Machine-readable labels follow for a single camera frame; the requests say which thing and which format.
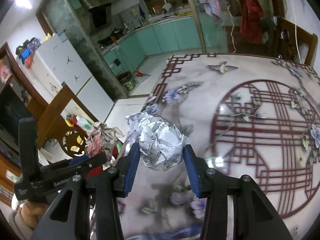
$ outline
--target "red cloth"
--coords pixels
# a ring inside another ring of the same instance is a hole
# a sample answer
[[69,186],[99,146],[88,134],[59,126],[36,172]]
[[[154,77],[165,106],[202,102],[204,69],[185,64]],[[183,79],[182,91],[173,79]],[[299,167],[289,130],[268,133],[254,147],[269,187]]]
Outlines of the red cloth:
[[262,29],[260,18],[263,10],[258,0],[244,0],[241,19],[240,34],[250,43],[262,42]]

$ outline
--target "refrigerator door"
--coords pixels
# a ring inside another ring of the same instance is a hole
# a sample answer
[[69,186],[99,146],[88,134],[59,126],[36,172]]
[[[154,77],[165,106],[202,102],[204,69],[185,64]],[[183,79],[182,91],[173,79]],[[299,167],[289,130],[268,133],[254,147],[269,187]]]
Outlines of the refrigerator door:
[[76,95],[92,77],[63,32],[45,41],[36,53],[57,82],[60,84],[65,82]]
[[113,101],[94,77],[90,78],[77,97],[100,122],[105,121],[113,107]]

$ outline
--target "crumpled brown paper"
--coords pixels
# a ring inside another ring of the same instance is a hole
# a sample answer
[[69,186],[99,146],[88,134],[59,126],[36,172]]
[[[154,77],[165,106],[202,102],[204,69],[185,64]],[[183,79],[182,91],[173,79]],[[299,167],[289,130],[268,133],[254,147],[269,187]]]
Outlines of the crumpled brown paper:
[[91,158],[98,153],[105,152],[110,161],[112,149],[120,142],[120,137],[124,135],[118,127],[110,128],[104,123],[95,122],[86,140],[85,153]]

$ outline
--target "crumpled paper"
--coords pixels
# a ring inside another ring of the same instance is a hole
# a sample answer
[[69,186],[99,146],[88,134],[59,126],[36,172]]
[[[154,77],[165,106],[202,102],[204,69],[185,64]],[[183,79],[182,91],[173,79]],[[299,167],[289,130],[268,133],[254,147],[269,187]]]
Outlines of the crumpled paper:
[[140,156],[144,166],[166,171],[183,161],[183,147],[188,138],[160,117],[136,113],[125,117],[129,126],[127,140],[132,145],[139,140]]
[[85,153],[91,158],[98,153],[105,152],[110,161],[113,147],[120,142],[119,137],[123,136],[118,127],[110,128],[104,123],[95,122],[86,140]]

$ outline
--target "white cable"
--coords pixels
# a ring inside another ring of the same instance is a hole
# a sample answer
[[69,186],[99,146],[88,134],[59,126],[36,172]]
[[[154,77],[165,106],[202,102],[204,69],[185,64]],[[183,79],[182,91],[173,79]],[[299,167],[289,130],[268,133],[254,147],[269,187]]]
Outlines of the white cable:
[[294,36],[296,38],[296,47],[297,47],[297,52],[298,52],[298,56],[299,56],[299,62],[301,64],[301,57],[300,57],[300,52],[299,52],[299,48],[298,48],[298,38],[297,38],[297,19],[296,19],[296,12],[294,10],[293,0],[291,0],[291,4],[292,4],[292,8],[293,8],[293,15],[294,15]]
[[234,28],[235,28],[235,24],[233,23],[233,17],[232,17],[232,15],[231,15],[229,9],[230,9],[230,5],[228,6],[228,12],[229,12],[229,14],[230,14],[230,16],[231,16],[231,22],[232,22],[231,38],[232,38],[233,48],[235,49],[235,51],[234,51],[233,53],[235,53],[237,50],[236,50],[235,41],[234,41],[234,38],[233,38],[233,35],[232,35],[233,30],[234,30]]

